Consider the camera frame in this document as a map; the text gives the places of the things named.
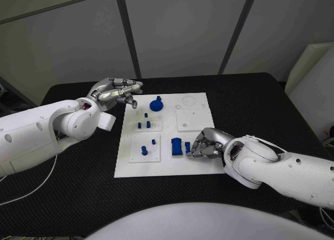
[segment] black tablecloth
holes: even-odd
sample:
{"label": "black tablecloth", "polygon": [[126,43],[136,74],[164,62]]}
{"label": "black tablecloth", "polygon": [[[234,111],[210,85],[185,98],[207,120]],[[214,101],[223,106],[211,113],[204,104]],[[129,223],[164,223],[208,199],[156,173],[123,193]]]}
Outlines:
{"label": "black tablecloth", "polygon": [[[269,74],[140,81],[142,94],[205,92],[214,127],[233,136],[254,135],[289,152],[329,158]],[[91,85],[93,82],[83,82],[53,86],[42,104],[84,97]],[[50,179],[35,193],[0,207],[0,235],[86,236],[125,215],[181,202],[226,203],[273,214],[306,206],[279,195],[266,184],[251,190],[224,174],[113,179],[123,112],[125,106],[117,104],[109,111],[116,117],[112,131],[97,129],[87,140],[57,156]],[[4,179],[0,203],[40,185],[53,162],[50,159]]]}

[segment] black table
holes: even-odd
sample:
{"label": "black table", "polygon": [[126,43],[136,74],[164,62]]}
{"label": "black table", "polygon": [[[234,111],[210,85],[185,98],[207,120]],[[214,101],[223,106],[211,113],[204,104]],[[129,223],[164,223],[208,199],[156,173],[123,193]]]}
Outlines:
{"label": "black table", "polygon": [[[205,92],[214,127],[233,136],[254,135],[290,152],[329,158],[269,74],[140,81],[142,94]],[[83,82],[53,86],[42,104],[84,97],[91,85]],[[251,190],[224,174],[113,178],[123,112],[125,106],[117,104],[109,111],[116,117],[112,131],[97,129],[58,155],[51,176],[37,192],[0,207],[0,235],[86,236],[125,215],[181,202],[226,203],[273,214],[308,206],[279,195],[266,184]],[[53,162],[50,159],[5,178],[0,203],[40,185]]]}

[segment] blue cylinder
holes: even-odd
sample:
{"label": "blue cylinder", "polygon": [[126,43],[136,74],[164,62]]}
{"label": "blue cylinder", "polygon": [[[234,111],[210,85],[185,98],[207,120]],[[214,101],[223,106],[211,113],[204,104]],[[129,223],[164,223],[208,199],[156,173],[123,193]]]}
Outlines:
{"label": "blue cylinder", "polygon": [[171,155],[178,156],[182,155],[181,151],[181,139],[178,137],[171,139]]}
{"label": "blue cylinder", "polygon": [[158,112],[164,107],[164,104],[161,102],[161,97],[156,96],[155,100],[149,103],[149,109],[153,112]]}
{"label": "blue cylinder", "polygon": [[190,142],[188,141],[184,142],[184,151],[185,151],[185,153],[188,153],[191,151],[190,150]]}
{"label": "blue cylinder", "polygon": [[140,146],[140,155],[145,156],[146,154],[148,154],[146,147]]}

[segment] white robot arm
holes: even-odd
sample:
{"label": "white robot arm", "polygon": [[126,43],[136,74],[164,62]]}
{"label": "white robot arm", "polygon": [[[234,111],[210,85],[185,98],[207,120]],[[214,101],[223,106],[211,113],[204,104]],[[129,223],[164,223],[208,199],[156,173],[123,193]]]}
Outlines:
{"label": "white robot arm", "polygon": [[224,173],[250,189],[262,182],[279,194],[316,207],[334,210],[334,161],[292,152],[276,154],[259,138],[234,138],[226,132],[204,128],[190,155],[221,157]]}
{"label": "white robot arm", "polygon": [[[0,177],[18,173],[87,139],[96,127],[110,131],[115,117],[104,113],[116,103],[136,108],[130,92],[142,83],[122,78],[99,81],[86,97],[35,107],[0,118]],[[66,135],[55,139],[54,131]]]}

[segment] white board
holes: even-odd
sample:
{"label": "white board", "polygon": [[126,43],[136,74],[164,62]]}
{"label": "white board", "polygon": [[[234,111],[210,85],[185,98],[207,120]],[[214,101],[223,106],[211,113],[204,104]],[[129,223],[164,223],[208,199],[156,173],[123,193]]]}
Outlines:
{"label": "white board", "polygon": [[[156,99],[156,96],[161,97],[162,109],[161,111],[153,112],[149,109],[149,103]],[[129,178],[223,174],[220,158],[207,159],[202,157],[192,158],[185,156],[185,142],[192,144],[202,128],[214,127],[205,93],[135,95],[133,99],[138,102],[136,109],[132,109],[130,105],[125,106],[113,177]],[[181,121],[178,120],[181,126],[182,124],[188,126],[187,131],[182,132],[178,132],[177,112],[178,115],[184,117]],[[158,123],[159,121],[155,132],[151,131],[151,128],[143,128],[146,121],[151,123]],[[136,137],[139,135],[139,140],[132,140],[133,136]],[[155,143],[159,144],[158,161],[155,159],[156,151],[152,150],[151,152],[152,146],[149,145],[153,135],[159,136],[159,142]],[[178,156],[172,156],[172,138],[181,139],[182,155]],[[145,156],[142,156],[140,153],[142,144],[146,145],[148,154]]]}

